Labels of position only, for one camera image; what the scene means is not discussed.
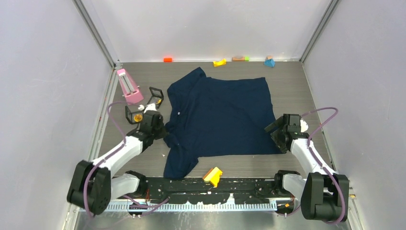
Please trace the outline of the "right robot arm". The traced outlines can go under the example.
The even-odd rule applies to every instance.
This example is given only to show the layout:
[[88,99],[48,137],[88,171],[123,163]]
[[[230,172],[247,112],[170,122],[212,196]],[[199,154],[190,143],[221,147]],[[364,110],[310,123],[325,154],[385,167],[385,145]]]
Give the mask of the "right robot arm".
[[279,171],[273,184],[278,196],[291,193],[300,200],[300,210],[307,220],[338,224],[347,220],[350,181],[337,173],[317,152],[308,125],[298,114],[283,114],[265,128],[281,152],[292,153],[307,178],[296,172]]

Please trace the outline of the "navy blue t-shirt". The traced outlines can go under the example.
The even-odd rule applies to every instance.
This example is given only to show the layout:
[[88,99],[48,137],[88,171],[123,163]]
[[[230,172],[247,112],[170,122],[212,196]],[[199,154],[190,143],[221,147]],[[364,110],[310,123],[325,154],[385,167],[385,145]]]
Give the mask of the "navy blue t-shirt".
[[181,179],[200,157],[280,154],[265,128],[275,121],[264,77],[219,80],[196,68],[167,90],[172,107],[163,176]]

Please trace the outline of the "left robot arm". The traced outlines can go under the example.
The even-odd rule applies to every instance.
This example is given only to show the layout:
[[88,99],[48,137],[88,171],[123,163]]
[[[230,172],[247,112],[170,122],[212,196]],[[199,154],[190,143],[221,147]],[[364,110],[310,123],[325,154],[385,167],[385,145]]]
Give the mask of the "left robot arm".
[[145,110],[139,127],[128,132],[117,146],[93,161],[82,160],[76,165],[67,201],[99,215],[112,199],[125,195],[142,198],[147,193],[144,175],[135,171],[118,177],[115,174],[165,134],[161,113],[156,109]]

